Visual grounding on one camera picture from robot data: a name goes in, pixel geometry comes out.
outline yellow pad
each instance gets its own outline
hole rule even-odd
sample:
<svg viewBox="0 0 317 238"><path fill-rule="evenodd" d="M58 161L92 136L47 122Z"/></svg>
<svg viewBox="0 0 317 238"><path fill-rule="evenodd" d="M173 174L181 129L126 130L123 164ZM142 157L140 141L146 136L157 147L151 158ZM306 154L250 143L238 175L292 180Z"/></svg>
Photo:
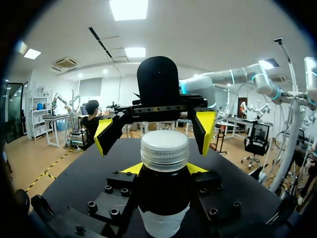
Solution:
<svg viewBox="0 0 317 238"><path fill-rule="evenodd" d="M188 171L190 172L190 174L197 173L197 172L202 172L202 173L208 172L208 170L200 168L200 167L193 165L191 163L187 163L187 168L188 168Z"/></svg>
<svg viewBox="0 0 317 238"><path fill-rule="evenodd" d="M141 163L138 163L137 165L129 167L129 168L127 168L125 170L122 170L120 172L122 172L122 173L131 172L133 174L137 174L138 175L140 170L141 170L141 168L142 168L142 165L143 165L143 163L141 162ZM198 167L196 165L193 165L191 163L187 163L187 168L188 168L188 171L190 172L190 174L197 173L197 172L208 172L208 170L200 168L200 167Z"/></svg>
<svg viewBox="0 0 317 238"><path fill-rule="evenodd" d="M213 136L216 112L196 112L196 117L206 132L203 145L203 155L206 156Z"/></svg>
<svg viewBox="0 0 317 238"><path fill-rule="evenodd" d="M95 143L97 145L97 148L99 150L99 152L104 155L103 153L103 149L101 148L101 145L97 139L97 136L103 132L103 130L105 130L110 124L112 123L112 119L103 119L103 120L99 120L99 125L98 125L98 128L96 130L96 133L95 133L95 136L94 136L94 140L95 140Z"/></svg>
<svg viewBox="0 0 317 238"><path fill-rule="evenodd" d="M134 165L134 166L132 166L132 167L129 167L129 168L127 168L127 169L125 169L125 170L122 170L122 171L120 171L120 172L123 172L123 173L127 173L127 172L131 172L131 173L133 173L133 174L139 174L139 172L140 172L140 170L141 170L141 168L142 168L142 165L143 165L143 163L142 162L140 162L140 163L138 163L137 165Z"/></svg>

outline black bolt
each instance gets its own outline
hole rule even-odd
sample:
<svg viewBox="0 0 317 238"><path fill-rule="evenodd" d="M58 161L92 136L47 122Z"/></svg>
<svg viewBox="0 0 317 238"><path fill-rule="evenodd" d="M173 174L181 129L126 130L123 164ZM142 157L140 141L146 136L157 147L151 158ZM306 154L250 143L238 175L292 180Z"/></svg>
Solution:
<svg viewBox="0 0 317 238"><path fill-rule="evenodd" d="M105 193L113 193L113 188L110 185L105 186Z"/></svg>
<svg viewBox="0 0 317 238"><path fill-rule="evenodd" d="M127 188L121 189L121 196L128 197L130 195L129 190Z"/></svg>
<svg viewBox="0 0 317 238"><path fill-rule="evenodd" d="M217 187L218 190L223 190L223 186L220 184L218 187Z"/></svg>
<svg viewBox="0 0 317 238"><path fill-rule="evenodd" d="M85 235L85 228L83 226L76 226L75 233L79 236L84 236Z"/></svg>
<svg viewBox="0 0 317 238"><path fill-rule="evenodd" d="M110 209L109 214L110 214L111 218L114 220L118 219L121 216L120 211L116 208Z"/></svg>
<svg viewBox="0 0 317 238"><path fill-rule="evenodd" d="M199 189L199 194L201 196L205 196L205 195L207 195L207 193L208 193L208 190L206 188Z"/></svg>
<svg viewBox="0 0 317 238"><path fill-rule="evenodd" d="M91 214L96 213L98 210L97 204L93 201L88 203L88 212Z"/></svg>
<svg viewBox="0 0 317 238"><path fill-rule="evenodd" d="M233 208L234 210L241 210L241 202L234 202L234 203L232 204L232 208Z"/></svg>
<svg viewBox="0 0 317 238"><path fill-rule="evenodd" d="M210 209L210 210L208 211L208 214L209 214L210 217L214 218L215 216L218 215L218 210L215 209L215 208L212 208L212 209Z"/></svg>

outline bottle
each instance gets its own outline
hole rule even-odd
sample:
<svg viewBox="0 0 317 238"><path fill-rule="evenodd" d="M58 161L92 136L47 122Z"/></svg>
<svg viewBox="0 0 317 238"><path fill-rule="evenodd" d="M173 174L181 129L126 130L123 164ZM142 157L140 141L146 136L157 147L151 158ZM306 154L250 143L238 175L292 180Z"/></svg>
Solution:
<svg viewBox="0 0 317 238"><path fill-rule="evenodd" d="M156 130L141 139L138 208L154 238L175 235L189 210L188 157L189 140L181 132Z"/></svg>

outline computer screen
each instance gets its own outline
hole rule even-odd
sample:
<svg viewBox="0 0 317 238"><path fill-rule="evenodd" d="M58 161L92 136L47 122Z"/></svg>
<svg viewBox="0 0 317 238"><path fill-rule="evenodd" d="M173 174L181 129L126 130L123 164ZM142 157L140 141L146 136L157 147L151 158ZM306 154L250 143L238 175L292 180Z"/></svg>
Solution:
<svg viewBox="0 0 317 238"><path fill-rule="evenodd" d="M298 132L298 139L305 140L305 133L301 129L299 129L299 132Z"/></svg>
<svg viewBox="0 0 317 238"><path fill-rule="evenodd" d="M81 111L81 115L88 115L88 112L86 111L86 107L85 106L81 106L80 107L80 111Z"/></svg>

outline white shelving unit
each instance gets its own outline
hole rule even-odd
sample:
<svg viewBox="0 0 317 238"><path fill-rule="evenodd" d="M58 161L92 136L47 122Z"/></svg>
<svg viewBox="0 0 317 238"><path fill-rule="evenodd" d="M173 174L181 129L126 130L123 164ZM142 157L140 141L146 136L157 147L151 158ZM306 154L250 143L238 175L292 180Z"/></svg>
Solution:
<svg viewBox="0 0 317 238"><path fill-rule="evenodd" d="M31 96L30 98L30 116L29 122L32 129L31 136L36 140L37 136L46 134L47 128L45 127L45 122L43 120L43 115L49 113L51 109L51 98L50 97L38 97L38 96ZM42 110L35 110L34 108L37 107L38 103L42 103L45 105L45 109Z"/></svg>

